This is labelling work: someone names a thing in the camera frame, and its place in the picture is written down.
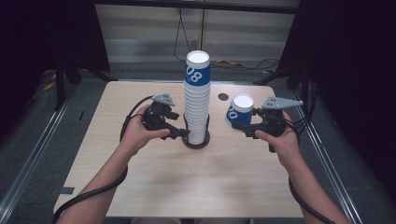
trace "gray wall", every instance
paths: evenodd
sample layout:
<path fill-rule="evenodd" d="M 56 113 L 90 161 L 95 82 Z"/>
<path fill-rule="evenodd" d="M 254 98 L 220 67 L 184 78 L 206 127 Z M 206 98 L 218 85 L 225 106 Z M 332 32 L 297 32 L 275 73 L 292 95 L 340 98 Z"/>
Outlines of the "gray wall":
<path fill-rule="evenodd" d="M 210 1 L 233 4 L 297 7 L 299 0 Z M 111 63 L 174 61 L 179 14 L 176 8 L 96 5 Z M 280 58 L 293 15 L 182 9 L 191 50 L 208 52 L 211 60 L 259 61 Z M 177 55 L 188 52 L 180 27 Z"/>

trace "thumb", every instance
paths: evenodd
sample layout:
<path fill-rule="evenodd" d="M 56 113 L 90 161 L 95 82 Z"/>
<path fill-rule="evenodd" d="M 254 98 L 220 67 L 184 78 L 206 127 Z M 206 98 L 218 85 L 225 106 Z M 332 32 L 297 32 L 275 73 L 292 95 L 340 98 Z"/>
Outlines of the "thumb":
<path fill-rule="evenodd" d="M 171 131 L 169 129 L 160 129 L 160 130 L 155 130 L 155 131 L 149 131 L 148 132 L 148 137 L 149 137 L 149 139 L 165 137 L 170 132 Z"/>
<path fill-rule="evenodd" d="M 276 143 L 276 138 L 269 133 L 265 133 L 261 130 L 256 130 L 254 134 L 256 134 L 256 136 L 258 136 L 261 140 L 268 142 L 270 145 L 274 145 Z"/>

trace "wire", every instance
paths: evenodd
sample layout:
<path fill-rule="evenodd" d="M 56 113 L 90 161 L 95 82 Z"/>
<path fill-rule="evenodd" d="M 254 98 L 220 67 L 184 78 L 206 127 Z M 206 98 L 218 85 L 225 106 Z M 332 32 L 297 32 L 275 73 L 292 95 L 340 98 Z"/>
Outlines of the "wire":
<path fill-rule="evenodd" d="M 185 60 L 182 60 L 177 57 L 177 41 L 178 41 L 178 34 L 180 32 L 180 25 L 181 25 L 181 28 L 184 33 L 184 39 L 186 40 L 187 48 L 189 51 L 191 51 L 191 49 L 190 49 L 189 39 L 187 38 L 186 29 L 184 27 L 183 18 L 181 15 L 181 8 L 178 9 L 178 16 L 179 16 L 179 19 L 178 19 L 177 34 L 176 34 L 175 45 L 174 45 L 174 55 L 179 61 L 184 62 Z M 259 67 L 260 64 L 262 64 L 263 62 L 268 62 L 268 61 L 275 61 L 275 62 L 273 64 L 270 64 L 269 66 L 266 66 L 266 67 L 262 67 L 262 68 Z M 263 69 L 272 68 L 275 65 L 277 65 L 278 63 L 279 63 L 279 59 L 264 59 L 264 60 L 259 61 L 259 63 L 254 67 L 244 67 L 244 66 L 243 67 L 230 67 L 230 66 L 221 66 L 221 65 L 217 65 L 217 64 L 213 64 L 213 63 L 210 64 L 210 67 L 211 68 L 224 68 L 224 69 L 230 69 L 230 70 L 234 70 L 234 71 L 250 71 L 250 70 L 263 70 Z"/>
<path fill-rule="evenodd" d="M 182 29 L 183 29 L 184 38 L 185 38 L 186 44 L 187 44 L 187 49 L 189 49 L 189 51 L 191 51 L 191 49 L 190 49 L 190 45 L 189 45 L 189 40 L 188 40 L 188 38 L 187 38 L 186 29 L 184 28 L 183 19 L 182 19 L 182 17 L 181 17 L 181 8 L 178 9 L 178 16 L 179 16 L 179 19 L 178 19 L 178 26 L 177 26 L 177 35 L 176 35 L 175 45 L 174 45 L 174 55 L 175 55 L 175 57 L 176 57 L 179 61 L 182 61 L 182 62 L 183 62 L 184 60 L 179 59 L 179 58 L 177 57 L 177 54 L 176 54 L 177 41 L 178 41 L 178 33 L 179 33 L 179 31 L 180 31 L 180 24 L 181 24 L 181 27 L 182 27 Z"/>
<path fill-rule="evenodd" d="M 312 216 L 318 218 L 320 221 L 326 223 L 326 224 L 335 224 L 335 222 L 331 221 L 327 217 L 323 216 L 321 213 L 317 212 L 315 209 L 310 207 L 306 202 L 303 201 L 303 199 L 298 195 L 296 189 L 294 188 L 293 184 L 291 183 L 291 180 L 289 178 L 289 188 L 291 195 L 293 198 L 296 200 L 296 202 L 303 208 L 305 211 L 310 213 Z"/>
<path fill-rule="evenodd" d="M 259 67 L 260 64 L 262 64 L 263 62 L 268 62 L 268 61 L 276 61 L 273 64 L 266 66 L 266 67 Z M 225 69 L 230 69 L 230 70 L 234 70 L 234 71 L 251 71 L 251 70 L 263 70 L 263 69 L 268 69 L 268 68 L 272 68 L 275 65 L 277 65 L 279 63 L 279 59 L 264 59 L 259 61 L 259 63 L 254 66 L 254 67 L 245 67 L 245 66 L 240 66 L 240 67 L 231 67 L 231 66 L 221 66 L 221 65 L 217 65 L 217 64 L 213 64 L 211 63 L 210 66 L 211 68 L 225 68 Z"/>
<path fill-rule="evenodd" d="M 289 126 L 294 133 L 297 135 L 297 141 L 300 144 L 300 136 L 297 131 L 297 129 L 293 126 L 293 123 L 290 120 L 284 119 L 286 122 L 285 124 Z M 298 195 L 296 189 L 294 188 L 293 184 L 291 183 L 291 180 L 289 178 L 289 188 L 291 195 L 293 196 L 294 200 L 303 208 L 305 211 L 310 213 L 312 216 L 318 218 L 320 221 L 326 223 L 326 224 L 335 224 L 333 221 L 329 220 L 327 217 L 323 216 L 321 213 L 313 209 L 311 206 L 309 206 L 304 200 Z"/>
<path fill-rule="evenodd" d="M 126 117 L 125 121 L 122 124 L 122 128 L 121 128 L 121 132 L 120 132 L 120 141 L 123 137 L 123 135 L 125 134 L 125 130 L 128 127 L 129 121 L 136 117 L 136 116 L 144 116 L 142 114 L 135 114 L 132 116 L 132 114 L 134 113 L 134 111 L 140 106 L 142 105 L 145 101 L 147 101 L 148 99 L 151 99 L 152 96 L 147 96 L 144 99 L 142 99 L 141 101 L 139 101 L 134 108 L 132 108 L 131 112 L 128 114 L 128 116 Z M 120 185 L 126 178 L 128 174 L 128 166 L 125 167 L 125 170 L 123 171 L 122 175 L 115 180 L 113 183 L 106 185 L 102 188 L 99 189 L 94 189 L 91 191 L 88 191 L 86 193 L 80 194 L 78 196 L 76 196 L 75 198 L 67 201 L 66 203 L 64 203 L 61 207 L 58 208 L 58 210 L 56 210 L 55 214 L 52 217 L 52 223 L 56 223 L 59 219 L 59 217 L 61 216 L 61 214 L 69 207 L 73 206 L 76 203 L 79 203 L 85 199 L 91 198 L 95 195 L 101 194 L 103 192 L 106 192 L 108 190 L 114 189 L 116 186 Z"/>

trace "stack of cups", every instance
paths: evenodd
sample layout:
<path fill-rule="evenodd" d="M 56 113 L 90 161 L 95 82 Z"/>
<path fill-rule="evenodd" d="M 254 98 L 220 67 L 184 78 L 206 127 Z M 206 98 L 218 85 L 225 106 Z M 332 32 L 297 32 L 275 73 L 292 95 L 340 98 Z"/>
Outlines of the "stack of cups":
<path fill-rule="evenodd" d="M 209 116 L 210 68 L 209 55 L 195 50 L 187 54 L 184 76 L 185 120 L 190 130 L 189 143 L 200 145 L 205 141 Z"/>

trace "gray carpet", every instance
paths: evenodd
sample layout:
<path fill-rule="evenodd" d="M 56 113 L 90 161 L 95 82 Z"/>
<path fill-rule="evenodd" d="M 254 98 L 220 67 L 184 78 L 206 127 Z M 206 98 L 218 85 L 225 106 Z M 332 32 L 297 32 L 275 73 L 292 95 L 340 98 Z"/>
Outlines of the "gray carpet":
<path fill-rule="evenodd" d="M 257 62 L 245 63 L 253 67 Z M 182 80 L 184 63 L 113 63 L 112 77 L 124 79 Z M 51 195 L 53 189 L 63 186 L 69 169 L 77 154 L 85 132 L 106 83 L 88 72 L 81 72 L 82 82 L 70 101 L 56 132 L 52 136 L 43 157 L 19 199 L 8 223 L 50 223 L 52 209 L 57 200 Z M 212 69 L 213 81 L 252 82 L 267 75 L 260 70 L 245 72 Z M 290 98 L 286 78 L 271 83 L 276 95 Z M 27 160 L 40 134 L 44 131 L 55 107 L 55 89 L 37 90 L 32 103 L 21 121 L 1 145 L 0 150 L 0 195 L 3 197 L 15 176 Z M 295 109 L 289 109 L 297 119 Z M 373 172 L 350 146 L 342 132 L 337 129 L 326 105 L 318 98 L 313 117 L 314 125 L 332 162 L 355 203 L 363 223 L 396 223 L 396 208 Z M 336 202 L 337 197 L 306 133 L 302 135 L 301 151 L 319 183 Z M 129 219 L 108 218 L 106 223 L 129 223 Z M 255 223 L 304 223 L 301 218 L 263 218 Z"/>

